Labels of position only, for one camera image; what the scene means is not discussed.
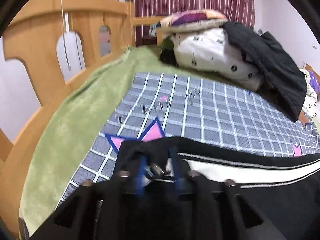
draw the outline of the black garment with white stripe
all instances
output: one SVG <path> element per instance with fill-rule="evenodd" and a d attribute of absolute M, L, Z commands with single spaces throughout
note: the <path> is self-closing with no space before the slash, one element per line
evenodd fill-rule
<path fill-rule="evenodd" d="M 226 179 L 235 181 L 239 193 L 256 206 L 286 239 L 318 239 L 320 154 L 296 158 L 263 157 L 181 137 L 151 142 L 125 141 L 121 144 L 114 174 L 127 161 L 128 153 L 141 147 L 159 153 L 159 156 L 174 147 L 191 169 L 211 180 L 212 191 L 220 190 L 220 182 Z M 163 179 L 172 182 L 168 176 Z"/>

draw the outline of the black flower print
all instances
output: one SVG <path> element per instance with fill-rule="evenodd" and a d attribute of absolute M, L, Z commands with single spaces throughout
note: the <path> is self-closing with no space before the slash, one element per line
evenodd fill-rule
<path fill-rule="evenodd" d="M 233 72 L 236 72 L 237 69 L 238 69 L 238 67 L 237 67 L 236 65 L 233 65 L 233 66 L 231 67 L 231 70 L 232 70 Z"/>
<path fill-rule="evenodd" d="M 196 65 L 197 65 L 197 62 L 196 62 L 196 59 L 195 59 L 195 58 L 191 61 L 191 64 L 192 64 L 193 66 L 196 66 Z"/>

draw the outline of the white wall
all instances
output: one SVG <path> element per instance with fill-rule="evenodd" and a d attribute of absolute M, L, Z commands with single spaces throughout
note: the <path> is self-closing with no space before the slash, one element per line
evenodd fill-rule
<path fill-rule="evenodd" d="M 79 37 L 79 55 L 76 49 L 75 33 L 66 33 L 65 41 L 71 71 L 68 69 L 62 36 L 57 41 L 57 57 L 63 71 L 65 81 L 69 80 L 81 68 L 84 68 L 81 41 Z M 10 141 L 15 137 L 40 107 L 39 101 L 32 88 L 24 65 L 18 60 L 5 62 L 3 57 L 3 44 L 0 40 L 0 128 Z"/>
<path fill-rule="evenodd" d="M 254 0 L 255 27 L 269 31 L 298 67 L 308 63 L 320 74 L 320 46 L 307 23 L 287 0 Z"/>

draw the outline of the green bed sheet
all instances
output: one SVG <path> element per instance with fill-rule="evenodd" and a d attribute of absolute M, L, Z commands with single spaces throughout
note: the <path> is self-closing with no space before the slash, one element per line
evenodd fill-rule
<path fill-rule="evenodd" d="M 156 46 L 128 49 L 93 72 L 52 116 L 33 154 L 20 202 L 32 235 L 59 198 L 98 132 L 132 85 L 137 72 L 172 73 L 230 83 L 215 73 L 175 68 L 158 60 Z"/>

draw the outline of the bed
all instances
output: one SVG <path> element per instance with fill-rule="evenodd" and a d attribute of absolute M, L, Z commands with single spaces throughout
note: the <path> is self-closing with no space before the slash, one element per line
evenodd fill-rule
<path fill-rule="evenodd" d="M 152 75 L 155 80 L 159 80 L 159 73 L 168 75 L 168 80 L 177 75 L 188 80 L 194 78 L 195 82 L 215 80 L 224 84 L 221 86 L 225 91 L 231 88 L 228 80 L 214 73 L 163 64 L 158 60 L 159 47 L 128 48 L 135 46 L 135 26 L 151 25 L 161 19 L 134 17 L 134 6 L 130 2 L 63 0 L 63 8 L 69 13 L 70 30 L 81 38 L 86 65 L 85 70 L 67 83 L 63 80 L 55 47 L 61 35 L 60 0 L 30 0 L 3 35 L 5 58 L 24 62 L 41 103 L 13 146 L 6 144 L 6 161 L 0 175 L 0 215 L 15 236 L 19 234 L 18 217 L 25 219 L 32 234 L 60 198 L 68 194 L 69 181 L 79 164 L 83 165 L 82 160 L 92 149 L 101 127 L 113 116 L 132 82 L 141 75 Z M 102 25 L 110 29 L 111 44 L 111 54 L 104 57 L 100 56 L 98 42 Z M 158 32 L 157 44 L 161 42 L 161 32 Z M 239 91 L 246 98 L 255 97 L 249 91 Z M 301 123 L 297 125 L 303 131 Z M 312 123 L 308 132 L 315 131 Z"/>

